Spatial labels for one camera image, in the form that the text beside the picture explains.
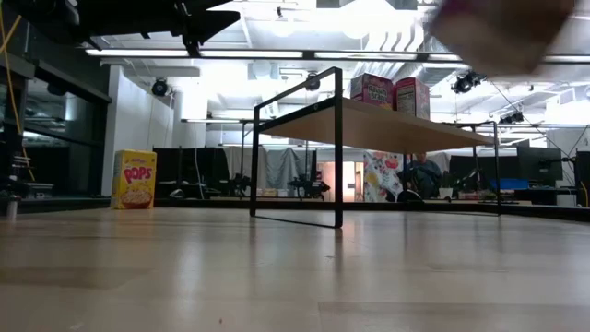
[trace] person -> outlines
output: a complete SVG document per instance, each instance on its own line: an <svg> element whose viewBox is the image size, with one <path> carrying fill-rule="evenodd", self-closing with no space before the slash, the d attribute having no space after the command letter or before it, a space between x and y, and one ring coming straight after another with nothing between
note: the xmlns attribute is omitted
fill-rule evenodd
<svg viewBox="0 0 590 332"><path fill-rule="evenodd" d="M422 199L438 195L443 174L434 161L426 158L426 153L416 154L416 159L409 163L408 176L411 176L411 182Z"/></svg>

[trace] yellow cable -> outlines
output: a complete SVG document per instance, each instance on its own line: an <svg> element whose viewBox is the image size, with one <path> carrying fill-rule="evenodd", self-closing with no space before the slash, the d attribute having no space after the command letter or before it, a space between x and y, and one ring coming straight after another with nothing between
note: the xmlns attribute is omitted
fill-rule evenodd
<svg viewBox="0 0 590 332"><path fill-rule="evenodd" d="M12 85L12 76L10 75L10 63L8 61L8 52L5 52L5 50L6 50L8 43L10 42L10 39L12 38L12 35L16 31L18 23L20 23L21 19L22 19L22 16L19 15L17 17L17 19L15 20L15 22L13 23L12 28L10 28L8 35L6 36L6 33L4 31L4 12L2 11L2 8L0 8L0 30L2 31L2 41L3 41L2 47L0 47L0 53L4 52L4 58L5 58L5 62L6 62L6 78L8 79L8 90L10 91L10 100L12 101L12 111L15 114L15 121L17 122L17 131L20 136L22 136L23 133L22 133L22 128L20 127L20 118L18 117L18 108L17 108L17 102L15 100L15 91L14 91L14 88ZM21 143L20 146L22 147L22 154L25 157L25 162L27 162L27 170L29 170L30 179L33 182L35 182L35 175L33 175L33 171L30 168L29 156L27 155L27 150L25 149L25 145L23 143Z"/></svg>
<svg viewBox="0 0 590 332"><path fill-rule="evenodd" d="M583 181L580 181L580 184L582 184L582 188L584 189L584 195L586 197L586 207L590 208L590 206L588 206L588 189L586 189L586 186L584 185Z"/></svg>

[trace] wooden floor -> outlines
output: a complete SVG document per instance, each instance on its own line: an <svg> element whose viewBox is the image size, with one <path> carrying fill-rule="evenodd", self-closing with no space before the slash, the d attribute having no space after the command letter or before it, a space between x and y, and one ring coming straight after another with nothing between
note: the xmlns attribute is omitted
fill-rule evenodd
<svg viewBox="0 0 590 332"><path fill-rule="evenodd" d="M2 221L0 330L589 330L590 226L427 213L345 220L334 231L245 210L162 208Z"/></svg>

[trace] shelf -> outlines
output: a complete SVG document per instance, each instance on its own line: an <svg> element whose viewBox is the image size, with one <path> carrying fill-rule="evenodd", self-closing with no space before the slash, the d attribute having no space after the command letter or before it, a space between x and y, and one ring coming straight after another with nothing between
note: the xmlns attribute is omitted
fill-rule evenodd
<svg viewBox="0 0 590 332"><path fill-rule="evenodd" d="M493 145L493 137L342 99L343 145L388 152L429 152ZM334 100L318 102L266 124L260 134L334 144Z"/></svg>

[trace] yellow cereal box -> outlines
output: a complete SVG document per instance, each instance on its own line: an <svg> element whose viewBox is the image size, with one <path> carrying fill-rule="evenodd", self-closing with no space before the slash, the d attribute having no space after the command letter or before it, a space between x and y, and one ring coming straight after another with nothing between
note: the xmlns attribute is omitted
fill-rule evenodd
<svg viewBox="0 0 590 332"><path fill-rule="evenodd" d="M156 153L121 150L114 156L111 208L153 208Z"/></svg>

